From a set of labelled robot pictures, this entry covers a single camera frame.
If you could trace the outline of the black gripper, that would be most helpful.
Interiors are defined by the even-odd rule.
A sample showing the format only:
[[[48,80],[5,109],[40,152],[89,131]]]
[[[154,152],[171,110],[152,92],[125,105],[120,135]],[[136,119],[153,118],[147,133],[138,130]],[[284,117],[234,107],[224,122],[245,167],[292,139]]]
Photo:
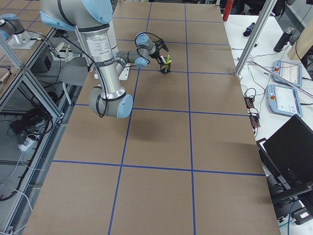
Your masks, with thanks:
[[[160,38],[157,41],[154,41],[154,44],[156,46],[156,49],[155,49],[155,52],[154,52],[154,58],[155,59],[157,59],[160,56],[160,50],[161,49],[163,49],[166,52],[168,52],[168,47],[167,47],[165,41],[162,38]]]

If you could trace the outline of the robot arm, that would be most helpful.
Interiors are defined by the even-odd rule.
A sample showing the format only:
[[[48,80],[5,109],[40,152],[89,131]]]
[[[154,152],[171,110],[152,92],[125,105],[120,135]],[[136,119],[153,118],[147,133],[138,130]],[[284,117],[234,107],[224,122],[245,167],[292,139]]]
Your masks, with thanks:
[[[121,65],[124,68],[126,64],[133,64],[138,68],[147,67],[151,60],[155,59],[159,65],[164,64],[161,58],[160,51],[163,49],[169,52],[169,49],[165,41],[150,32],[140,32],[135,37],[134,51],[118,51],[114,55],[114,61],[116,65]]]
[[[127,118],[133,98],[120,85],[108,30],[113,10],[109,0],[42,0],[41,20],[66,31],[78,30],[87,43],[87,56],[96,68],[100,84],[89,95],[90,108],[100,117]]]

